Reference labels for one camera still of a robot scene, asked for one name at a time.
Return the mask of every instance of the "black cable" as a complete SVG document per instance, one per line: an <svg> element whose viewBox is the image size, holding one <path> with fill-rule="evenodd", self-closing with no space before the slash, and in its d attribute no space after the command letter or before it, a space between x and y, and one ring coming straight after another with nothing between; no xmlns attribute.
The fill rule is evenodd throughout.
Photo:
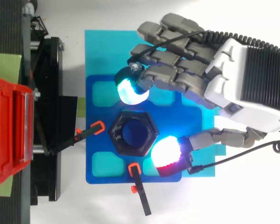
<svg viewBox="0 0 280 224"><path fill-rule="evenodd" d="M238 35L238 34L233 34L233 33L228 33L228 32L214 32L214 31L196 31L196 32L192 32L189 34L185 34L185 35L181 35L179 37L173 38L171 40L167 40L165 42L156 44L154 46L152 46L151 48L148 48L144 51L142 51L141 53L131 56L128 60L127 60L127 64L129 63L135 63L137 62L137 59L141 56L143 56L144 54L151 52L159 47L162 47L164 45L173 43L175 41L179 41L182 40L184 38L188 38L188 37L192 37L195 35L199 35L199 34L203 34L202 36L202 44L204 45L214 45L214 44L219 44L222 45L224 44L228 39L232 38L234 40L236 40L237 42L243 44L243 45L248 45L248 46L253 46L253 47L257 47L257 48L261 48L261 49L269 49L271 51L280 53L280 48L277 46L274 46L270 43L267 43L265 41L261 41L258 40L256 38L251 38L251 37L247 37L247 36L243 36L243 35Z"/></svg>
<svg viewBox="0 0 280 224"><path fill-rule="evenodd" d="M229 157L229 158L227 158L227 159L224 159L224 160L221 160L221 161L218 161L218 162L214 162L214 163L210 163L210 164L207 164L207 165L203 165L203 168L214 167L214 166L216 166L216 165L219 165L219 164L222 164L222 163L225 163L225 162L234 160L234 159L236 159L236 158L238 158L238 157L241 157L241 156L246 155L246 154L248 154L248 153L254 152L254 151L257 150L257 149L264 148L264 147L267 147L267 146L269 146L269 145L272 145L272 144L274 144L275 142L276 142L276 141L270 141L270 142L265 143L265 144L262 144L262 145L260 145L260 146L256 146L256 147L254 147L254 148L248 149L248 150L246 150L246 151L244 151L244 152L242 152L242 153L239 153L239 154L234 155L234 156L232 156L232 157Z"/></svg>
<svg viewBox="0 0 280 224"><path fill-rule="evenodd" d="M137 62L137 58L139 58L139 57L143 56L144 54L146 54L146 53L148 53L148 52L151 52L151 51L153 51L153 50L155 50L155 49L157 49L157 48L159 48L159 47L162 47L162 46L164 46L164 45L173 43L173 42L175 42L175 41L182 40L182 39L184 39L184 38L192 37L192 36L195 36L195 35L198 35L198 34L203 34L204 32L205 32L205 31L196 31L196 32L193 32L193 33L189 33L189 34L185 34L185 35L182 35L182 36L178 36L178 37L176 37L176 38L167 40L167 41L165 41L165 42L156 44L156 45L152 46L151 48L148 48L148 49L142 51L140 54L131 56L131 57L127 60L127 64Z"/></svg>
<svg viewBox="0 0 280 224"><path fill-rule="evenodd" d="M218 162L210 163L210 164L207 164L207 165L193 166L192 169L189 171L189 174L195 174L195 173L198 173L198 172L204 170L205 168L214 167L216 165L219 165L219 164L222 164L222 163L234 160L234 159L236 159L238 157L241 157L241 156L246 155L248 153L254 152L254 151L256 151L256 150L258 150L260 148L267 147L269 145L273 145L274 152L280 153L280 140L278 140L278 141L270 141L268 143L262 144L260 146L256 146L256 147L251 148L251 149L248 149L248 150L246 150L246 151L244 151L242 153L239 153L237 155L234 155L232 157L229 157L227 159L224 159L224 160L221 160L221 161L218 161Z"/></svg>

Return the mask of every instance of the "blue board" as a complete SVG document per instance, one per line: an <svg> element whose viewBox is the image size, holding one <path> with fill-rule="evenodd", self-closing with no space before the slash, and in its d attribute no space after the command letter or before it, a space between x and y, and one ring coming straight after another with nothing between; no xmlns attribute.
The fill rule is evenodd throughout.
<svg viewBox="0 0 280 224"><path fill-rule="evenodd" d="M180 137L214 126L217 110L207 110L184 98L180 93L153 88L147 101L125 105L119 99L114 74L126 66L129 51L143 41L134 31L85 31L86 125L97 120L106 131L86 140L86 180L88 183L133 182L127 170L137 162L143 182L176 182L186 172L161 178L152 164L150 153L145 157L118 155L107 133L122 110L147 111L160 131L157 140L168 135ZM224 155L225 147L215 145L193 153L194 165L212 163L216 155ZM192 176L215 176L215 168Z"/></svg>

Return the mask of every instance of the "metal rod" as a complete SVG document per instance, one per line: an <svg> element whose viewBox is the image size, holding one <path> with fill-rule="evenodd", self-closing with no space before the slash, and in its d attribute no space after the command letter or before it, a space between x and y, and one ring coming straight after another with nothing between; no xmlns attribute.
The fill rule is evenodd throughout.
<svg viewBox="0 0 280 224"><path fill-rule="evenodd" d="M30 50L37 50L39 46L40 41L31 41L30 42Z"/></svg>
<svg viewBox="0 0 280 224"><path fill-rule="evenodd" d="M33 154L43 154L45 153L42 145L33 145Z"/></svg>

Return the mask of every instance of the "glowing fingertip sensor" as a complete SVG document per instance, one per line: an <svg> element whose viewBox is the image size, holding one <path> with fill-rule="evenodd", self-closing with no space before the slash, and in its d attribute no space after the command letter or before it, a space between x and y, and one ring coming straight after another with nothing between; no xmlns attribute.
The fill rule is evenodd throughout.
<svg viewBox="0 0 280 224"><path fill-rule="evenodd" d="M168 136L158 141L151 151L151 159L161 177L178 174L192 168L193 147L188 137Z"/></svg>
<svg viewBox="0 0 280 224"><path fill-rule="evenodd" d="M151 159L155 167L165 167L178 162L181 154L177 138L168 136L155 144L151 151Z"/></svg>
<svg viewBox="0 0 280 224"><path fill-rule="evenodd" d="M128 105L136 105L145 101L149 96L149 91L137 94L132 86L130 79L124 79L117 86L117 91L122 102Z"/></svg>

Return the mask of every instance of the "red plastic container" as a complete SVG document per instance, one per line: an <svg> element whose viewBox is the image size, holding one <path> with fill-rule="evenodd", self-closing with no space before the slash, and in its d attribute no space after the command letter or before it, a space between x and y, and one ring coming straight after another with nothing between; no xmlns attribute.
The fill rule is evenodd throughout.
<svg viewBox="0 0 280 224"><path fill-rule="evenodd" d="M32 90L0 79L0 184L33 156Z"/></svg>

